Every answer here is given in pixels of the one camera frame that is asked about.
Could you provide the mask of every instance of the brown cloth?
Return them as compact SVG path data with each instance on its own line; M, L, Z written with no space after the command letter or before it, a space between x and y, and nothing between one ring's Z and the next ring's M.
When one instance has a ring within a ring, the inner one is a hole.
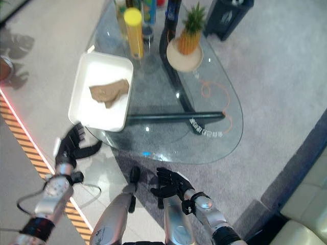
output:
M129 83L126 79L121 79L117 82L107 85L99 85L90 87L91 96L97 102L104 102L106 108L110 108L120 96L128 93Z

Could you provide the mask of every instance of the glass coffee table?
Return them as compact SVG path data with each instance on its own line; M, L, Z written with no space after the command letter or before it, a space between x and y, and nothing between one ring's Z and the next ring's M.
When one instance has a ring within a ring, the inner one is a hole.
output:
M193 72L178 72L179 83L171 81L159 55L165 10L157 10L154 40L145 47L144 57L135 60L127 41L121 38L114 2L105 8L87 49L129 58L134 66L133 86L122 131L88 130L105 144L135 156L210 163L227 156L238 145L243 132L241 105L203 35L201 65ZM177 37L186 14L181 5Z

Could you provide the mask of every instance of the black glove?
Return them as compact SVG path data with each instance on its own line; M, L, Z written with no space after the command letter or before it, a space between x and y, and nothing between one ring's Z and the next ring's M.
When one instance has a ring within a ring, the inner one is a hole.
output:
M151 192L158 198L169 198L178 195L184 201L184 193L188 189L194 189L189 181L176 172L164 167L157 168L157 171L159 187L157 189L151 188Z
M76 159L89 157L98 152L101 148L101 141L86 148L81 149L79 147L79 143L84 140L84 134L84 128L80 122L68 131L66 136L61 140L56 156L56 164L60 164L62 157L65 157L70 160L74 167L76 167Z

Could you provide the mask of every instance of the orange striped floor marking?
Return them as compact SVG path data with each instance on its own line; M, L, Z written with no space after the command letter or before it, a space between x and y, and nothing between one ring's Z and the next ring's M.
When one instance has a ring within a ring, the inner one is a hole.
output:
M37 146L33 142L32 138L28 135L27 131L21 124L19 118L10 106L8 100L5 99L5 96L1 90L0 115L8 125L9 129L12 131L14 137L17 139L17 142L20 144L22 150L25 152L26 156L33 164L35 170L39 173L40 177L44 179L46 175L53 174L53 169L50 167L49 164L47 164L44 156L37 149ZM77 232L84 239L85 243L89 245L90 237L92 234L92 228L87 222L85 216L77 207L77 205L73 204L72 202L74 202L73 199L71 199L71 201L69 201L66 205L66 215L71 220Z

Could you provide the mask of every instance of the robotic arm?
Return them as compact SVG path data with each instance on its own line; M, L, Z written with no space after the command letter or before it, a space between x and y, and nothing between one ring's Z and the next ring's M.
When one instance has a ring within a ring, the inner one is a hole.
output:
M73 185L83 182L83 174L80 171L74 172L76 159L91 156L101 147L101 142L98 141L93 146L81 149L79 143L84 139L83 135L83 126L78 123L61 140L56 156L56 174L46 179L42 199L12 245L46 243L52 229L62 216L67 201L73 195Z
M182 175L166 168L157 168L158 188L151 192L158 198L178 195L182 200L182 210L188 215L193 213L203 224L214 245L246 245L227 222L224 215L203 192L196 192Z

